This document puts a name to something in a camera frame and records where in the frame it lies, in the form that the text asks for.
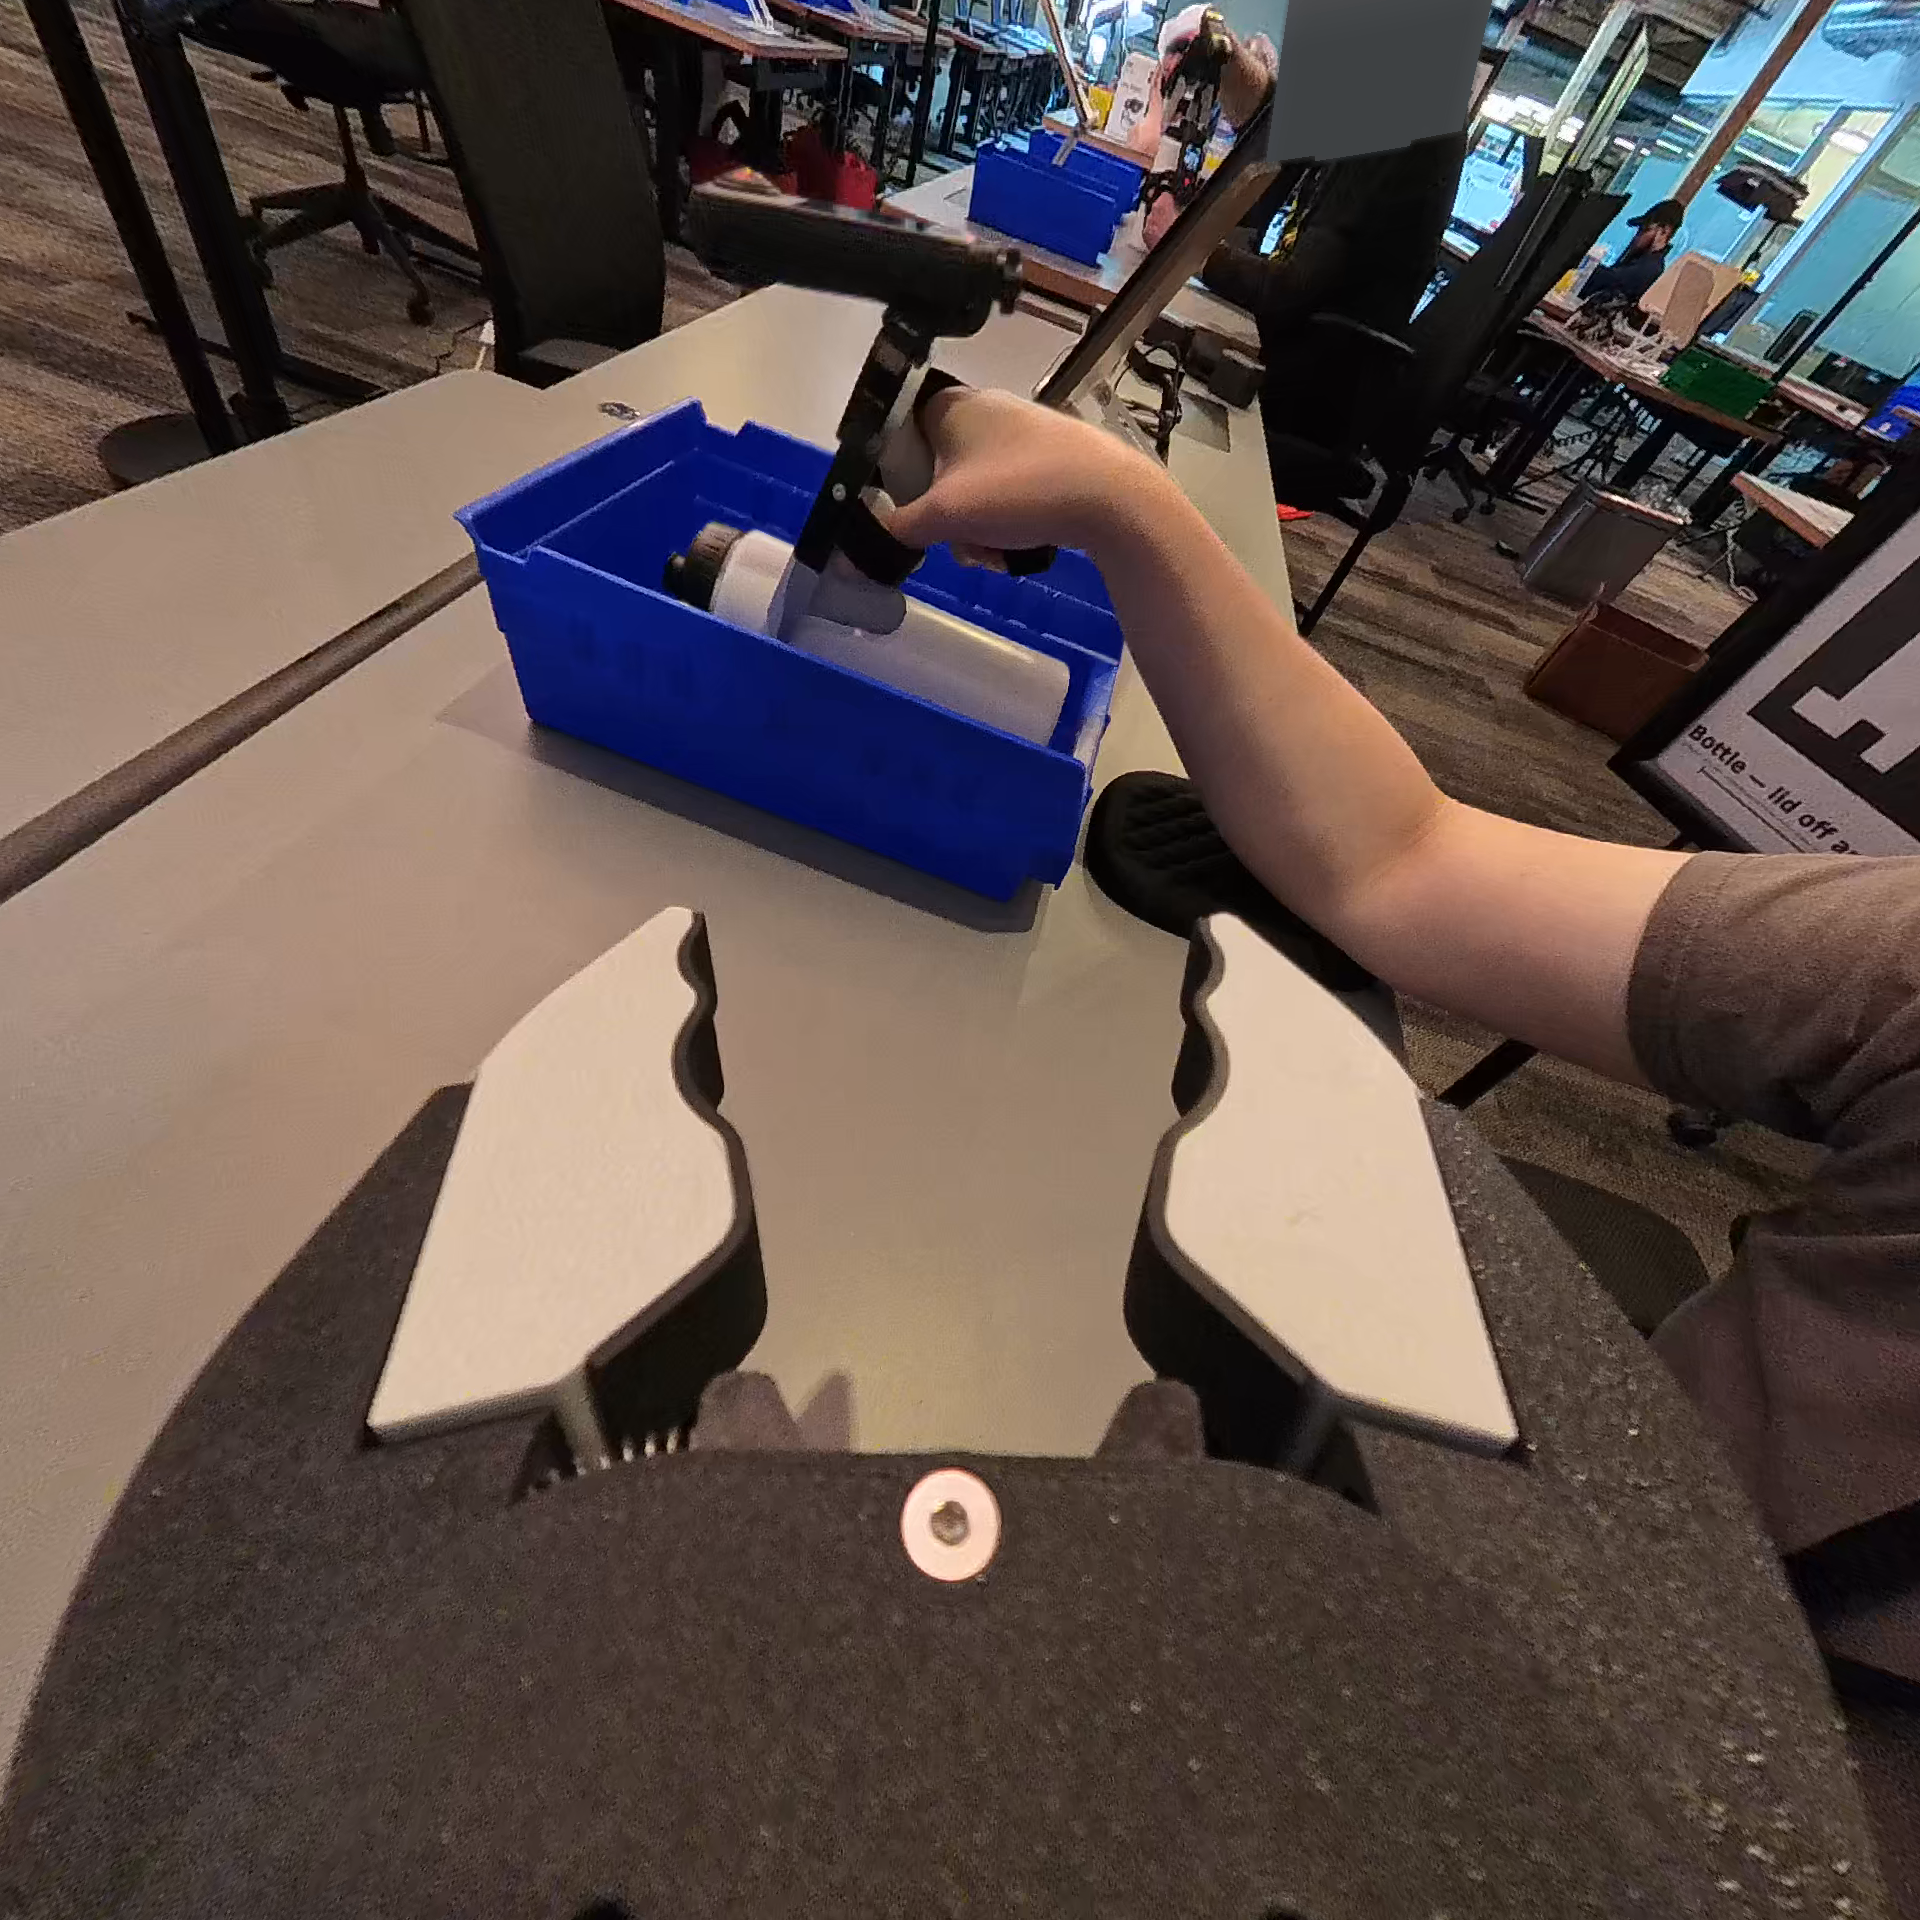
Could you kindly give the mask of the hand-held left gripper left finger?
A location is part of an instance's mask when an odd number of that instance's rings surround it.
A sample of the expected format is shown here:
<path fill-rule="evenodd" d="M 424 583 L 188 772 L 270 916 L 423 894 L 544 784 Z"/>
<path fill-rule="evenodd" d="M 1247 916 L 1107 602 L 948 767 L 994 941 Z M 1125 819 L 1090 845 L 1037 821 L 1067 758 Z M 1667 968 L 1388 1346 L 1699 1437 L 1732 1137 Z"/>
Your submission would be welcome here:
<path fill-rule="evenodd" d="M 691 1435 L 767 1278 L 722 1113 L 707 916 L 669 906 L 479 1067 L 368 1406 L 382 1443 L 552 1421 L 574 1464 Z"/>

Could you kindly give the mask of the black high-back chair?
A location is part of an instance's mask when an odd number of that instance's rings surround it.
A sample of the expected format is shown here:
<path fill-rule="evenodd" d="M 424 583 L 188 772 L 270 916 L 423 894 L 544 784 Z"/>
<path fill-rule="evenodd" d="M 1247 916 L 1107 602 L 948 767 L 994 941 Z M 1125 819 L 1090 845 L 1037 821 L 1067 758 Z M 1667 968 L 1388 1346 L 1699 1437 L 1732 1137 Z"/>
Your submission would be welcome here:
<path fill-rule="evenodd" d="M 474 227 L 495 368 L 552 388 L 661 335 L 650 148 L 598 2 L 401 2 Z"/>

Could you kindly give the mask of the wooden work table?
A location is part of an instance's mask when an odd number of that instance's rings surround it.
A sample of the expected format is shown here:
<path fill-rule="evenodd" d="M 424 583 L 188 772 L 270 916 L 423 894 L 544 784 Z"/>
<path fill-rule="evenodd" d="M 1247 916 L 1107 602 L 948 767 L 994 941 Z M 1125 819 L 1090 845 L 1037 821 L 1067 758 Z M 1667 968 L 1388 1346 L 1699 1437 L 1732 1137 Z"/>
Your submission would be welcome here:
<path fill-rule="evenodd" d="M 1872 430 L 1867 411 L 1852 402 L 1745 351 L 1721 348 L 1728 356 L 1765 366 L 1779 377 L 1776 391 L 1751 419 L 1728 418 L 1671 394 L 1663 385 L 1667 364 L 1656 366 L 1644 356 L 1579 337 L 1564 320 L 1538 311 L 1525 328 L 1554 348 L 1561 360 L 1487 475 L 1499 495 L 1521 488 L 1527 469 L 1545 453 L 1561 421 L 1589 389 L 1625 398 L 1650 421 L 1640 442 L 1610 469 L 1614 492 L 1629 494 L 1650 481 L 1677 440 L 1689 442 L 1707 463 L 1717 463 L 1715 475 L 1692 497 L 1695 526 L 1715 526 L 1731 510 L 1736 481 L 1745 475 L 1763 477 L 1789 448 L 1823 448 L 1875 467 L 1889 467 L 1910 449 L 1908 442 Z"/>

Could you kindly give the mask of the person's right forearm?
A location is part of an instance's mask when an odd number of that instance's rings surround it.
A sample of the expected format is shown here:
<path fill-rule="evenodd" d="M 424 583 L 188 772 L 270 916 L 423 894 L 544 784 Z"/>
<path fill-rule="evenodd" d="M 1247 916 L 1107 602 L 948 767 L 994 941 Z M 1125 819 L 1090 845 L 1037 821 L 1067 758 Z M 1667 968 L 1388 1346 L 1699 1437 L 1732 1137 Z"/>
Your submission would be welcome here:
<path fill-rule="evenodd" d="M 1629 985 L 1680 852 L 1447 793 L 1179 489 L 987 542 L 1092 558 L 1212 823 L 1279 901 L 1399 995 L 1649 1083 Z"/>

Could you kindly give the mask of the grey storage bin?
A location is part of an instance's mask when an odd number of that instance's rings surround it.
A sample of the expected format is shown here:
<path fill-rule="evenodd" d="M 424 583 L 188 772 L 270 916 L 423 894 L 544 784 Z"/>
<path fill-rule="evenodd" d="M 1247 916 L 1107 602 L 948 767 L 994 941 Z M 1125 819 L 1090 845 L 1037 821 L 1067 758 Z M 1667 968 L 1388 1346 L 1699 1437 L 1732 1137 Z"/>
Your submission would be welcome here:
<path fill-rule="evenodd" d="M 1605 606 L 1690 526 L 1685 510 L 1580 481 L 1525 546 L 1516 574 L 1529 592 L 1562 606 Z"/>

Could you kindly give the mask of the document stand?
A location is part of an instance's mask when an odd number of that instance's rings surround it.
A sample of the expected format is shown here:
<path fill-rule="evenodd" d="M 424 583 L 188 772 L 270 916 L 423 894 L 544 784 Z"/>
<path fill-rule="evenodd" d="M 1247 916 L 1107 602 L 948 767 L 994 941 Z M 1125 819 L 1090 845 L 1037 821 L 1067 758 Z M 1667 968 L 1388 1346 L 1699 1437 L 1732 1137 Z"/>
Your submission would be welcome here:
<path fill-rule="evenodd" d="M 1267 134 L 1248 127 L 1212 177 L 1173 220 L 1165 237 L 1145 252 L 1143 261 L 1120 283 L 1080 339 L 1039 382 L 1033 399 L 1050 411 L 1109 430 L 1123 443 L 1149 451 L 1149 435 L 1118 391 L 1127 372 L 1127 356 L 1141 344 L 1149 323 L 1163 317 L 1170 300 L 1177 297 L 1189 278 L 1205 267 L 1212 250 L 1255 208 L 1280 171 L 1283 164 L 1267 158 Z"/>

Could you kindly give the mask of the white plastic bottle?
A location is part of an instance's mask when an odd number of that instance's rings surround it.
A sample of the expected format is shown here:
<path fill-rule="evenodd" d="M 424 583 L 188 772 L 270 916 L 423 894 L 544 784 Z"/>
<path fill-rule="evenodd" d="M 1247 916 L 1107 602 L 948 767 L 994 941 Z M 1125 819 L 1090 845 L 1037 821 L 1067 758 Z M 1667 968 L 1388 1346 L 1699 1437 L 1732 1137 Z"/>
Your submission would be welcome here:
<path fill-rule="evenodd" d="M 796 552 L 786 539 L 745 529 L 709 613 L 927 705 L 944 708 L 1033 745 L 1050 744 L 1072 684 L 1065 662 L 907 592 L 904 621 L 892 636 L 835 648 L 780 642 L 765 631 L 765 621 L 791 560 L 796 560 Z"/>

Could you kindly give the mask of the blue plastic bin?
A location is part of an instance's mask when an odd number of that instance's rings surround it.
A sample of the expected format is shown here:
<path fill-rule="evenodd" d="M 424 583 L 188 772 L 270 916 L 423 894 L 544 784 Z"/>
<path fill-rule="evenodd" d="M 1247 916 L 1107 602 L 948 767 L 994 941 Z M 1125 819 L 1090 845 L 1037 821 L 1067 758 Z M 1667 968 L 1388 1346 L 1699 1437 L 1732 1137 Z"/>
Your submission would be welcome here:
<path fill-rule="evenodd" d="M 969 218 L 1026 248 L 1095 265 L 1141 203 L 1145 175 L 1137 158 L 1034 127 L 976 148 Z"/>
<path fill-rule="evenodd" d="M 914 602 L 1061 663 L 1026 740 L 674 595 L 709 523 L 795 539 L 830 451 L 688 396 L 461 505 L 532 722 L 984 899 L 1068 871 L 1125 654 L 1092 561 L 1008 577 L 939 546 Z"/>

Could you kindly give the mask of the person's right hand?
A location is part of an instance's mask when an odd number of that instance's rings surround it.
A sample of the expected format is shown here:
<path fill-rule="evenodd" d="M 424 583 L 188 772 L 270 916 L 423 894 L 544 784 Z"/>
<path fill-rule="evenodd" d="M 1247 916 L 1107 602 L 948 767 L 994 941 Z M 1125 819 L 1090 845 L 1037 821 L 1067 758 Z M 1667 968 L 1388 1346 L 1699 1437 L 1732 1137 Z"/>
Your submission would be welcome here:
<path fill-rule="evenodd" d="M 1086 419 L 998 389 L 948 385 L 921 404 L 930 479 L 889 489 L 886 532 L 978 554 L 1065 547 L 1105 563 L 1168 529 L 1186 497 L 1150 456 Z"/>

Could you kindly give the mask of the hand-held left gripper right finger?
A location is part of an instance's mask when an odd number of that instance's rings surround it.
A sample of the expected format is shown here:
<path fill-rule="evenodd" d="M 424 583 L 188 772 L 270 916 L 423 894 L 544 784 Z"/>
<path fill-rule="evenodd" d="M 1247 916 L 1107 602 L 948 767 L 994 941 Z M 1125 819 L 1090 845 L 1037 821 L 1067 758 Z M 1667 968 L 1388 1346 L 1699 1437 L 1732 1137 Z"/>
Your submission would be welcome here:
<path fill-rule="evenodd" d="M 1197 1398 L 1208 1453 L 1308 1476 L 1374 1428 L 1511 1455 L 1523 1424 L 1396 1050 L 1229 914 L 1193 930 L 1181 1014 L 1125 1325 Z"/>

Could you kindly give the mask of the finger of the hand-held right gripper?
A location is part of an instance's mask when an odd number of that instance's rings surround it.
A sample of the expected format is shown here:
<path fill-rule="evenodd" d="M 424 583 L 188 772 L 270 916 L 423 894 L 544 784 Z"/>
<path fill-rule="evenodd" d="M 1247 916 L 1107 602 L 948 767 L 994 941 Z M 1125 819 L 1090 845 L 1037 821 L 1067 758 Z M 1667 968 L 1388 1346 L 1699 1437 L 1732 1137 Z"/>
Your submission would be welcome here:
<path fill-rule="evenodd" d="M 904 592 L 859 567 L 817 570 L 789 560 L 771 595 L 765 631 L 801 650 L 837 650 L 900 631 Z"/>

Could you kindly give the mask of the black framed poster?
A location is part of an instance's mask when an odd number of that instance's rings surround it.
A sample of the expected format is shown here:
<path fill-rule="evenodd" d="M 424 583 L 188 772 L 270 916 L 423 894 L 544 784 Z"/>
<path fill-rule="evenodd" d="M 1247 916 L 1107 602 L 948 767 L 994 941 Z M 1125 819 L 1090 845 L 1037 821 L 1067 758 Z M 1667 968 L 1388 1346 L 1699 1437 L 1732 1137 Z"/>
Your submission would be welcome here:
<path fill-rule="evenodd" d="M 1695 849 L 1918 849 L 1914 443 L 1608 767 Z"/>

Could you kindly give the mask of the brown cardboard box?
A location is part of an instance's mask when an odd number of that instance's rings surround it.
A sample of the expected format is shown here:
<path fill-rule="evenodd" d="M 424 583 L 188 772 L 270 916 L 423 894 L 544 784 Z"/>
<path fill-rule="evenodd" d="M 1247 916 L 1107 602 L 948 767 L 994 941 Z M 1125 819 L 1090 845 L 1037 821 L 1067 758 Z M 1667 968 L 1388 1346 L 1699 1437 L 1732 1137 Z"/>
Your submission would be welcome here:
<path fill-rule="evenodd" d="M 1614 602 L 1590 602 L 1523 684 L 1538 708 L 1625 745 L 1690 688 L 1708 648 Z"/>

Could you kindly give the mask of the dark office chair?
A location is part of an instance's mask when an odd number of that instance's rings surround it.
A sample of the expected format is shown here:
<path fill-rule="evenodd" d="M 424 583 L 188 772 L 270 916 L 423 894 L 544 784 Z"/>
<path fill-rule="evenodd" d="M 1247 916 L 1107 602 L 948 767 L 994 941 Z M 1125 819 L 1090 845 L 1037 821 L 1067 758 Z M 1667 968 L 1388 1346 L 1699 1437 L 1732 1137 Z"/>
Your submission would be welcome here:
<path fill-rule="evenodd" d="M 421 90 L 421 64 L 397 12 L 363 3 L 231 2 L 204 6 L 180 35 L 249 62 L 299 109 L 324 107 L 338 136 L 338 179 L 256 195 L 242 220 L 253 267 L 272 283 L 272 252 L 330 229 L 351 227 L 361 248 L 389 259 L 406 279 L 406 317 L 434 320 L 421 261 L 403 234 L 406 214 L 378 195 L 365 151 L 395 154 L 384 113 Z"/>

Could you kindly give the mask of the green crate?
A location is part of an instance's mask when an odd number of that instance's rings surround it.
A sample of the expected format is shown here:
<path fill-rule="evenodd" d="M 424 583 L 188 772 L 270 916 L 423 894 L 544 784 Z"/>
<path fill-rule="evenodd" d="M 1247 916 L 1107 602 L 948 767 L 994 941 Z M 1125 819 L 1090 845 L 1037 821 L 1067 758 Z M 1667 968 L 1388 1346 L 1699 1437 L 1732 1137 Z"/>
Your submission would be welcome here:
<path fill-rule="evenodd" d="M 1728 419 L 1753 419 L 1779 388 L 1774 372 L 1715 344 L 1680 348 L 1660 374 L 1677 398 Z"/>

